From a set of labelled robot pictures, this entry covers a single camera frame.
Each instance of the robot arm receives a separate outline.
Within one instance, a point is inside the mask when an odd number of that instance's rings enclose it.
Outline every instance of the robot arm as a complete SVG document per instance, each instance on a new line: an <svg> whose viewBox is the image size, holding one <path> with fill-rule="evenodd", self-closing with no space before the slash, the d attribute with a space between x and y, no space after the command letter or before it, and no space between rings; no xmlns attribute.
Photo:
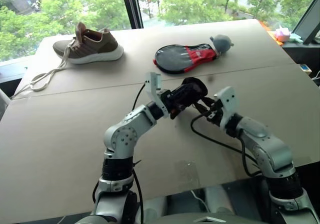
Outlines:
<svg viewBox="0 0 320 224"><path fill-rule="evenodd" d="M226 87L214 95L209 111L200 104L196 107L209 122L218 125L229 136L241 140L254 155L266 178L271 201L280 212L309 210L314 223L320 224L308 194L300 184L289 146L274 136L264 124L236 113L237 99L232 87Z"/></svg>
<svg viewBox="0 0 320 224"><path fill-rule="evenodd" d="M173 91L164 89L157 93L161 89L160 84L160 75L148 73L145 88L152 101L137 107L105 132L106 149L102 175L95 192L93 214L121 222L127 213L134 213L126 206L131 202L130 206L136 208L133 203L137 202L137 196L130 188L134 181L133 155L138 139L154 127L161 117L170 115L174 119L186 107L208 94L206 86L193 77L184 79Z"/></svg>

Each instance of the white shoe sole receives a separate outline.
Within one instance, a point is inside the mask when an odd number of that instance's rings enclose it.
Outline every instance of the white shoe sole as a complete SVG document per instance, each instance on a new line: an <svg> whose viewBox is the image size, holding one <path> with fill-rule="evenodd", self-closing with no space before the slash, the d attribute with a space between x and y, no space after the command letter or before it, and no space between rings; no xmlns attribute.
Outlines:
<svg viewBox="0 0 320 224"><path fill-rule="evenodd" d="M118 45L117 48L110 52L95 53L80 58L68 58L68 62L72 64L86 64L93 62L105 62L118 60L124 53L124 48Z"/></svg>

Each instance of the black cable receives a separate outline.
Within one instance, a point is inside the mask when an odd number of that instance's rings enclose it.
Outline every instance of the black cable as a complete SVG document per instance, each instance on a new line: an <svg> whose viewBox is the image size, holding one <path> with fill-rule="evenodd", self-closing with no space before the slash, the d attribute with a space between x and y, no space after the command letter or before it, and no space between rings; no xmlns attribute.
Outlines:
<svg viewBox="0 0 320 224"><path fill-rule="evenodd" d="M138 94L136 95L136 98L135 98L134 103L133 103L132 111L136 108L136 104L137 104L138 98L139 98L142 90L145 88L145 86L146 86L146 83L143 83L143 85L140 88ZM138 180L138 177L137 177L137 174L136 174L136 171L135 171L134 168L132 168L132 174L133 174L133 178L134 178L134 181L135 181L135 184L136 184L136 188L138 189L139 200L140 200L140 223L144 224L144 201L142 199L141 187L140 187L139 180Z"/></svg>
<svg viewBox="0 0 320 224"><path fill-rule="evenodd" d="M232 151L235 151L235 152L237 152L237 153L242 154L243 152L242 152L241 150L239 150L239 149L237 149L237 148L234 148L234 147L232 147L232 146L229 146L229 145L227 145L227 144L224 144L224 143L222 143L222 142L220 142L220 141L218 141L218 140L212 139L212 138L210 138L210 137L208 137L208 136L206 136L206 135L198 132L197 130L195 130L195 128L194 128L194 123L195 123L195 121L198 120L198 119L200 119L200 118L202 118L205 114L206 114L206 113L202 113L202 114L196 116L195 118L193 118L193 119L191 120L191 123L190 123L191 130L192 130L195 134L197 134L198 136L200 136L200 137L202 137L202 138L204 138L204 139L207 139L207 140L209 140L209 141L211 141L211 142L213 142L213 143L216 143L216 144L218 144L218 145L220 145L220 146L222 146L222 147L224 147L224 148L228 148L228 149L230 149L230 150L232 150ZM247 157L247 158L249 158L249 159L250 159L251 161L253 161L255 164L257 164L257 161L256 161L252 156L250 156L250 155L248 155L248 154L246 154L246 153L244 153L244 156Z"/></svg>
<svg viewBox="0 0 320 224"><path fill-rule="evenodd" d="M142 87L140 88L138 94L136 95L136 98L135 98L135 100L134 100L133 107L132 107L132 110L131 110L131 111L133 111L133 110L136 108L136 104L137 104L138 98L139 98L139 96L140 96L140 93L141 93L142 90L145 88L145 86L146 86L146 83L143 83L143 85L142 85Z"/></svg>
<svg viewBox="0 0 320 224"><path fill-rule="evenodd" d="M98 188L98 185L99 185L99 181L96 182L95 187L94 187L93 192L92 192L92 200L93 200L93 203L96 203L95 194L96 194L96 190L97 190L97 188Z"/></svg>
<svg viewBox="0 0 320 224"><path fill-rule="evenodd" d="M134 168L132 169L132 174L133 174L133 178L134 178L134 181L136 184L136 188L138 189L138 194L139 194L139 199L140 199L140 222L141 222L141 224L144 224L144 202L142 199L142 192L141 192L139 180L138 180L138 177L137 177L137 174L136 174L136 171Z"/></svg>

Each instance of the white cable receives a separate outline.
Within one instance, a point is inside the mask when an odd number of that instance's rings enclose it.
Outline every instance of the white cable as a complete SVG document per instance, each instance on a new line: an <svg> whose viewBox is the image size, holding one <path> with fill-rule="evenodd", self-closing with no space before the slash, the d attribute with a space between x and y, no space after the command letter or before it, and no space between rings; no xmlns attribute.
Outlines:
<svg viewBox="0 0 320 224"><path fill-rule="evenodd" d="M70 47L71 45L75 42L75 39L73 39L67 46L66 48L64 49L64 53L63 53L63 57L62 57L62 60L61 60L61 63L60 65L55 68L55 69L52 69L50 71L48 71L47 73L41 73L39 75L36 75L30 83L28 83L27 85L25 85L24 87L22 87L16 94L14 94L11 99L15 98L17 95L19 95L20 93L22 93L23 91L25 91L26 89L30 88L32 91L34 92L39 92L39 91L42 91L44 90L48 85L49 83L51 82L51 79L52 77L54 76L54 74L56 74L57 72L60 72L64 69L66 69L66 65L68 63L68 57L69 57L69 54L70 54ZM48 80L45 82L45 84L41 87L38 87L38 88L35 88L35 84L38 83L39 81L41 81L42 79L48 77Z"/></svg>
<svg viewBox="0 0 320 224"><path fill-rule="evenodd" d="M204 205L204 207L206 209L206 212L210 213L210 210L209 210L207 204L204 202L204 200L202 200L201 198L197 197L193 190L191 190L190 192L192 193L192 195L194 196L195 199L199 200Z"/></svg>
<svg viewBox="0 0 320 224"><path fill-rule="evenodd" d="M66 218L66 215L64 217L61 218L61 220L57 223L57 224L60 224L62 223L62 221Z"/></svg>
<svg viewBox="0 0 320 224"><path fill-rule="evenodd" d="M311 80L316 80L316 79L320 78L320 77L318 77L319 74L320 74L320 71L318 71L318 73L315 75L315 77L311 78Z"/></svg>

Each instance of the shoe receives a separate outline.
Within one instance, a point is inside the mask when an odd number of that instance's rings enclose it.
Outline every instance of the shoe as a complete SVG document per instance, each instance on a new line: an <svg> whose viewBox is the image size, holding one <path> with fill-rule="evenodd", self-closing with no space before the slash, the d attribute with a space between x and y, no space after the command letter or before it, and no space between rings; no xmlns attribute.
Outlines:
<svg viewBox="0 0 320 224"><path fill-rule="evenodd" d="M73 64L85 64L119 59L124 48L120 46L108 29L102 32L87 29L79 22L75 28L73 40L60 40L53 44L53 50L63 58L65 49L73 42L69 49L67 60Z"/></svg>

